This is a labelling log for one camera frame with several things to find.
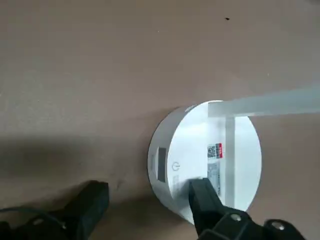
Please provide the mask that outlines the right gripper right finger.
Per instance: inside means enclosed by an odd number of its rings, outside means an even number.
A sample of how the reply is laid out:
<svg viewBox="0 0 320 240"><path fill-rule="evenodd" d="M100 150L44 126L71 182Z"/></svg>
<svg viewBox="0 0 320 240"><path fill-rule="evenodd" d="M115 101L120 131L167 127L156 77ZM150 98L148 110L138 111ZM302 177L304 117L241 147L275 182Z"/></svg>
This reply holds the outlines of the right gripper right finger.
<svg viewBox="0 0 320 240"><path fill-rule="evenodd" d="M290 222L255 223L247 212L222 204L208 178L192 179L188 200L199 240L304 240Z"/></svg>

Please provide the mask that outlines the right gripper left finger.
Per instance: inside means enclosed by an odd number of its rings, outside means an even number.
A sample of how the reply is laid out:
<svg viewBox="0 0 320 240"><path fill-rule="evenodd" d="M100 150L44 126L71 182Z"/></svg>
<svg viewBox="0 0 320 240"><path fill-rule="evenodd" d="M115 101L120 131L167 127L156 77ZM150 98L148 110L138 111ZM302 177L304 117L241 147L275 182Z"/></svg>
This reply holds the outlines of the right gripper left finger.
<svg viewBox="0 0 320 240"><path fill-rule="evenodd" d="M25 224L12 228L0 222L2 240L87 240L109 207L109 184L90 180L63 208L53 211L34 207L7 207L1 213L35 214Z"/></svg>

